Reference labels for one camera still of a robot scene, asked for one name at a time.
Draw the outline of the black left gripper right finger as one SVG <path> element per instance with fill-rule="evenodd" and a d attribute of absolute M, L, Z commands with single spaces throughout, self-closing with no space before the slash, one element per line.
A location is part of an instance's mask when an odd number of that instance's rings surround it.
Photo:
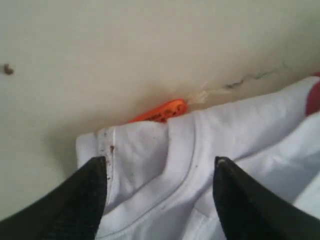
<path fill-rule="evenodd" d="M 228 240 L 318 240 L 320 220 L 286 202 L 224 156 L 215 158 L 212 196 Z"/>

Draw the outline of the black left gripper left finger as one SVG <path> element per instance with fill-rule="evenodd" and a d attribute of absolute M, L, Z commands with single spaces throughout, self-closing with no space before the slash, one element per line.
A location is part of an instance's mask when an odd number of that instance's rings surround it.
<path fill-rule="evenodd" d="M 0 222 L 2 240 L 93 240 L 107 197 L 106 159 L 93 157 L 46 196 Z"/>

